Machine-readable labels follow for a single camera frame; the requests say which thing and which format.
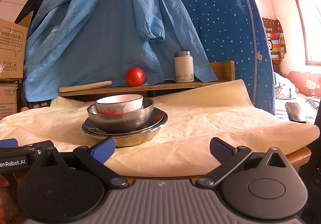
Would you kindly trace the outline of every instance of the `hand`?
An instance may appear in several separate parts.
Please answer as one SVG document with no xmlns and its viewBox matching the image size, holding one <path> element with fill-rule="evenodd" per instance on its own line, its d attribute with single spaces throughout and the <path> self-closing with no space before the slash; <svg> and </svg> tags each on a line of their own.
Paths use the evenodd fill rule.
<svg viewBox="0 0 321 224">
<path fill-rule="evenodd" d="M 9 185 L 9 182 L 5 179 L 5 177 L 0 175 L 0 187 L 7 187 L 8 185 Z M 4 198 L 1 196 L 0 197 L 0 224 L 5 224 L 5 221 L 3 219 L 4 217 L 3 204 L 4 204 Z"/>
</svg>

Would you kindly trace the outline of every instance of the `polka dot fabric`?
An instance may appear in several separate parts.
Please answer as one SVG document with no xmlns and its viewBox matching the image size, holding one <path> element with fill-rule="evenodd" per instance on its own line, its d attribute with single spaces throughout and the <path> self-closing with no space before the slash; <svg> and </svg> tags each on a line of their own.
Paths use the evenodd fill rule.
<svg viewBox="0 0 321 224">
<path fill-rule="evenodd" d="M 255 106 L 274 114 L 270 51 L 254 0 L 182 0 L 210 62 L 232 60 Z"/>
</svg>

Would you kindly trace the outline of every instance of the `white paper sheet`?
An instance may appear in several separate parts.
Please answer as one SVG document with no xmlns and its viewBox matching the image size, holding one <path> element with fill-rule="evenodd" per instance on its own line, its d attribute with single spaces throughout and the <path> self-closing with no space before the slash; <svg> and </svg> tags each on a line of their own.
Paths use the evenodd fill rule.
<svg viewBox="0 0 321 224">
<path fill-rule="evenodd" d="M 154 102 L 168 114 L 168 122 L 150 142 L 116 149 L 106 165 L 118 174 L 206 174 L 219 165 L 209 150 L 213 137 L 255 152 L 277 146 L 289 154 L 319 136 L 315 125 L 285 122 L 254 108 L 242 80 L 159 96 Z M 59 151 L 94 145 L 97 139 L 81 129 L 90 104 L 58 97 L 51 107 L 13 114 L 0 121 L 0 139 L 16 138 L 19 145 L 50 139 Z"/>
</svg>

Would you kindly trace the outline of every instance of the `red tomato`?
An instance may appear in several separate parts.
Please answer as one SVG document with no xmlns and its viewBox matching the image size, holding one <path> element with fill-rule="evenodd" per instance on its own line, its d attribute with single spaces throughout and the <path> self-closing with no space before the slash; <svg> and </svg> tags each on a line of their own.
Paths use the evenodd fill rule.
<svg viewBox="0 0 321 224">
<path fill-rule="evenodd" d="M 145 82 L 145 74 L 141 68 L 131 68 L 125 74 L 125 81 L 131 87 L 140 86 Z"/>
<path fill-rule="evenodd" d="M 158 114 L 156 116 L 154 116 L 154 121 L 158 121 L 163 115 L 162 114 Z"/>
</svg>

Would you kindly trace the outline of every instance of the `white thermos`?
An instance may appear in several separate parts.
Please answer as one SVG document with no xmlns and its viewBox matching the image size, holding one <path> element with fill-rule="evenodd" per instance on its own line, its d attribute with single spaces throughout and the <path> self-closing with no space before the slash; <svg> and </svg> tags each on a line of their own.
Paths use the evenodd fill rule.
<svg viewBox="0 0 321 224">
<path fill-rule="evenodd" d="M 194 81 L 193 56 L 190 51 L 175 53 L 174 63 L 177 83 L 191 83 Z"/>
</svg>

